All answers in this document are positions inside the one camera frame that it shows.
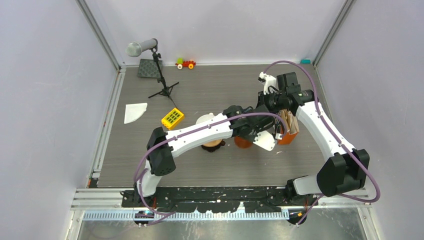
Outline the white paper coffee filter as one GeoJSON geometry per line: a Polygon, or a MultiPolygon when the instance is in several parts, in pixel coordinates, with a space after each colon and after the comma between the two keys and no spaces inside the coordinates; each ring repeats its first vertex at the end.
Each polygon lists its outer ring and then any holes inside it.
{"type": "Polygon", "coordinates": [[[210,124],[210,123],[212,123],[212,120],[214,119],[214,117],[215,117],[215,115],[212,112],[209,113],[209,114],[204,114],[204,115],[200,116],[196,120],[195,124],[196,125],[199,125],[199,124],[202,124],[202,125],[210,124]]]}

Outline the dark brown dripper cup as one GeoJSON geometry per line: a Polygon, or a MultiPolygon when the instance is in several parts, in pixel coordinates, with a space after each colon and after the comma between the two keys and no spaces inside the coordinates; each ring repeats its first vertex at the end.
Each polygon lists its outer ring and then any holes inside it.
{"type": "Polygon", "coordinates": [[[220,143],[220,145],[215,146],[215,147],[205,147],[201,145],[201,148],[209,153],[213,153],[216,150],[218,150],[220,147],[223,147],[226,144],[226,142],[224,140],[222,140],[222,142],[220,143]]]}

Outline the amber glass carafe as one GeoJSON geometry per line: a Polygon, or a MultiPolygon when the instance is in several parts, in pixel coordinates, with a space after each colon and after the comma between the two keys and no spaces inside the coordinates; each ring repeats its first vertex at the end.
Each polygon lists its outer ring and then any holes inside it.
{"type": "Polygon", "coordinates": [[[248,149],[253,145],[252,142],[250,142],[250,141],[248,141],[248,140],[246,140],[246,139],[244,139],[240,136],[234,137],[234,143],[238,148],[241,148],[241,149],[248,149]]]}

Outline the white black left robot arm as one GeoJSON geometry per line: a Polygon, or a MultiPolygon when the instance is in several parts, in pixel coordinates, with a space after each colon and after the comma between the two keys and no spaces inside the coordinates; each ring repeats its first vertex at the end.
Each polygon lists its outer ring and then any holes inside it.
{"type": "Polygon", "coordinates": [[[265,106],[243,109],[231,105],[222,113],[195,125],[164,131],[155,128],[147,142],[146,153],[137,166],[133,180],[134,200],[141,207],[153,202],[153,195],[161,178],[176,169],[175,159],[185,152],[216,140],[241,137],[255,143],[273,126],[278,115],[265,106]]]}

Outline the orange coffee filter box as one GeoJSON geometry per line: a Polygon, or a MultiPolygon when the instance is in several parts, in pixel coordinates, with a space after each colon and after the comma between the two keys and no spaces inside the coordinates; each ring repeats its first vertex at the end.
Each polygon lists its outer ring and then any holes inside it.
{"type": "Polygon", "coordinates": [[[280,120],[276,120],[275,122],[275,133],[283,135],[280,139],[278,139],[278,145],[289,145],[299,133],[299,123],[297,117],[292,114],[289,110],[281,110],[278,115],[284,120],[287,128],[285,128],[284,124],[280,120]]]}

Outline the large wooden ring holder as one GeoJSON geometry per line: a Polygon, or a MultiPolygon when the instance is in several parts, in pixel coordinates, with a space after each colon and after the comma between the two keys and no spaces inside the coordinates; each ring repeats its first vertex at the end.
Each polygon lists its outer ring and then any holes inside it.
{"type": "Polygon", "coordinates": [[[203,143],[202,146],[207,147],[207,148],[212,148],[212,147],[219,146],[222,141],[223,141],[222,139],[217,139],[217,140],[213,140],[213,141],[210,141],[210,142],[203,143]]]}

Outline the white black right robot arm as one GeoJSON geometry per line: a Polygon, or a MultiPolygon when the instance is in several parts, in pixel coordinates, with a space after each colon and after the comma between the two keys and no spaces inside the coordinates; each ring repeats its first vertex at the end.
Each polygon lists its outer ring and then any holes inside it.
{"type": "Polygon", "coordinates": [[[363,188],[368,179],[370,156],[366,150],[356,149],[343,138],[326,115],[314,90],[303,90],[295,72],[276,77],[261,72],[258,79],[263,84],[258,106],[266,107],[269,112],[291,112],[310,132],[325,160],[315,175],[287,182],[287,202],[299,205],[308,194],[342,196],[363,188]]]}

